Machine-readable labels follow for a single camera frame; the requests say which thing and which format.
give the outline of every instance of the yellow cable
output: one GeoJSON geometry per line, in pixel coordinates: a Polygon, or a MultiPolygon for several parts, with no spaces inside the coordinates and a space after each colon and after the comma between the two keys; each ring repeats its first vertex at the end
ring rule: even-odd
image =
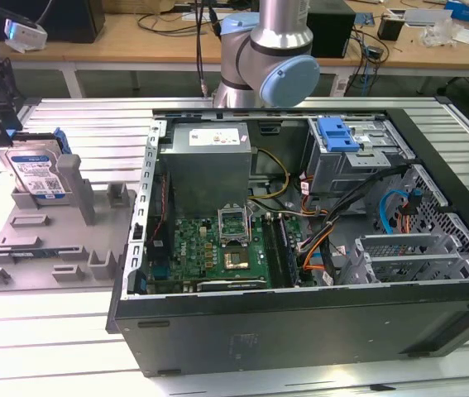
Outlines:
{"type": "Polygon", "coordinates": [[[272,199],[273,197],[276,197],[276,196],[284,193],[287,190],[287,187],[290,185],[290,173],[287,172],[287,169],[285,168],[284,164],[282,164],[282,162],[280,160],[278,160],[278,158],[275,155],[273,155],[270,151],[267,151],[266,149],[261,149],[261,148],[257,148],[257,149],[258,149],[258,151],[263,151],[271,159],[276,161],[276,164],[278,164],[280,166],[280,168],[284,171],[285,182],[284,182],[284,185],[282,186],[282,189],[280,189],[278,192],[274,192],[274,193],[271,193],[271,194],[264,194],[262,196],[249,196],[249,199],[272,199]]]}

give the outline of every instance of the floor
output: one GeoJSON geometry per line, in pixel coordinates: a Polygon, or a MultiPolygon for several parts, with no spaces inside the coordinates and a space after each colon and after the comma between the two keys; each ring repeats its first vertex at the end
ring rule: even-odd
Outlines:
{"type": "MultiPolygon", "coordinates": [[[[140,92],[131,89],[128,72],[84,71],[79,77],[89,97],[198,97],[200,87],[197,76],[191,72],[139,72],[140,92]]],[[[65,82],[59,72],[54,71],[16,71],[17,84],[28,97],[67,98],[65,82]]],[[[219,73],[207,73],[206,81],[210,90],[219,84],[219,73]]],[[[371,96],[377,97],[413,97],[418,95],[416,87],[421,78],[381,76],[371,90],[371,96]]],[[[328,96],[333,77],[323,75],[313,96],[328,96]]],[[[446,83],[445,78],[433,78],[424,95],[436,95],[436,89],[446,83]]],[[[351,88],[348,96],[361,95],[361,88],[351,88]]],[[[465,79],[452,84],[447,96],[469,117],[469,82],[465,79]]]]}

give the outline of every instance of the chip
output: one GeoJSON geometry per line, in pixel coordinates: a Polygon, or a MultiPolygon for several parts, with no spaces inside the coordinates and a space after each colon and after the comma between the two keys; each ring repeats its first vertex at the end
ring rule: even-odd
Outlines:
{"type": "Polygon", "coordinates": [[[249,254],[246,248],[226,248],[223,259],[226,270],[249,269],[249,254]]]}

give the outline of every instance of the gray robot arm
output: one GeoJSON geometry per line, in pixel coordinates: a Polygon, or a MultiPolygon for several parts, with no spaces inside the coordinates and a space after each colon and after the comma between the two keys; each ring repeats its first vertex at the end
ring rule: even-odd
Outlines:
{"type": "Polygon", "coordinates": [[[289,108],[317,85],[320,68],[309,55],[309,0],[261,0],[260,12],[232,14],[222,23],[222,82],[216,108],[289,108]]]}

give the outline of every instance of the blue box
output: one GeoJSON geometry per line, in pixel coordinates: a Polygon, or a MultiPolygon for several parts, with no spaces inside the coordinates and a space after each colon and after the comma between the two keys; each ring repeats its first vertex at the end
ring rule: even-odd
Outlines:
{"type": "Polygon", "coordinates": [[[451,18],[469,22],[469,7],[456,0],[447,0],[446,10],[452,10],[451,18]]]}

